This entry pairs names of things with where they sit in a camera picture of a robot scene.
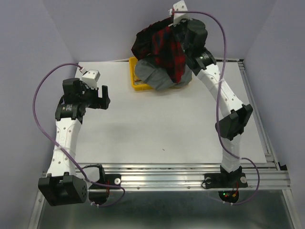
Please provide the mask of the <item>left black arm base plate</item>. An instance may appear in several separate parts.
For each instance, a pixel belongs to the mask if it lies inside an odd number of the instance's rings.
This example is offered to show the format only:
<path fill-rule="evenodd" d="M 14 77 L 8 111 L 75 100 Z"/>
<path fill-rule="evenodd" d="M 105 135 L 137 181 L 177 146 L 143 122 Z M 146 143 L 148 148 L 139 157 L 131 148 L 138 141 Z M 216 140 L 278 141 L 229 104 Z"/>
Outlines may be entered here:
<path fill-rule="evenodd" d="M 121 174 L 106 174 L 102 164 L 87 165 L 83 169 L 97 168 L 99 170 L 99 180 L 96 183 L 104 184 L 107 186 L 120 186 Z"/>

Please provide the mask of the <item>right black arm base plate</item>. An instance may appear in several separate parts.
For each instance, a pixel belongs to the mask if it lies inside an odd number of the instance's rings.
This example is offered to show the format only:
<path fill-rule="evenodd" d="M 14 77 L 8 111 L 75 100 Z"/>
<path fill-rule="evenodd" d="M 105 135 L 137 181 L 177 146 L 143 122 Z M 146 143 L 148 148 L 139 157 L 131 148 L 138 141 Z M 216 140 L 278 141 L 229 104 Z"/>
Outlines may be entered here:
<path fill-rule="evenodd" d="M 231 176 L 225 173 L 206 173 L 201 186 L 204 189 L 226 189 L 226 188 L 246 188 L 248 187 L 247 181 L 242 182 L 241 177 L 244 175 Z"/>

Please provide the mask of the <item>red black plaid skirt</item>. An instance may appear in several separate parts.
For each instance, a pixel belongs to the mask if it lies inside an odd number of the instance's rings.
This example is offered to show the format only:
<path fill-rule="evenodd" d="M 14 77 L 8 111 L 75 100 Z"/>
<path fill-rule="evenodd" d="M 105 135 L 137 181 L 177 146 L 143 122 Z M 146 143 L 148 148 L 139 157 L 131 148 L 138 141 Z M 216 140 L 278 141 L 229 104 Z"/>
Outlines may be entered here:
<path fill-rule="evenodd" d="M 138 32 L 131 51 L 138 60 L 152 57 L 157 66 L 167 71 L 174 83 L 179 83 L 184 74 L 186 57 L 170 28 L 172 22 L 173 19 L 169 17 Z"/>

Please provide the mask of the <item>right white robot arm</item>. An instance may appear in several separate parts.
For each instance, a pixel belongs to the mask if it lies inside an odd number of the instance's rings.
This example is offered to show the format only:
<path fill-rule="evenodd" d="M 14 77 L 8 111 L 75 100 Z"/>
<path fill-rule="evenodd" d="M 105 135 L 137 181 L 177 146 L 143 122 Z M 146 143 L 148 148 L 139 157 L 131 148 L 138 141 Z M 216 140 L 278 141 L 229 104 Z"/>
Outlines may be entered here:
<path fill-rule="evenodd" d="M 173 32 L 181 44 L 187 66 L 216 101 L 215 129 L 223 157 L 220 172 L 204 174 L 202 187 L 247 187 L 240 164 L 240 142 L 253 108 L 250 104 L 244 104 L 225 81 L 224 70 L 219 69 L 216 59 L 205 46 L 208 32 L 202 21 L 182 19 L 173 25 Z"/>

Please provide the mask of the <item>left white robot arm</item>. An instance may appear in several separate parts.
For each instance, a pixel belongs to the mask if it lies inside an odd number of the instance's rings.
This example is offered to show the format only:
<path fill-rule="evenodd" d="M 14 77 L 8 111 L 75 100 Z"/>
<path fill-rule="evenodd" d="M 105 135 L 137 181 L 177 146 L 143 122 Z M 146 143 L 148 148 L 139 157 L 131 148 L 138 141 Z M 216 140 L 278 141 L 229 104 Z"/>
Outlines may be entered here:
<path fill-rule="evenodd" d="M 84 203 L 87 184 L 76 176 L 76 145 L 87 108 L 109 107 L 108 87 L 90 88 L 79 78 L 62 82 L 63 96 L 55 112 L 56 138 L 52 161 L 45 178 L 40 178 L 38 188 L 51 206 Z"/>

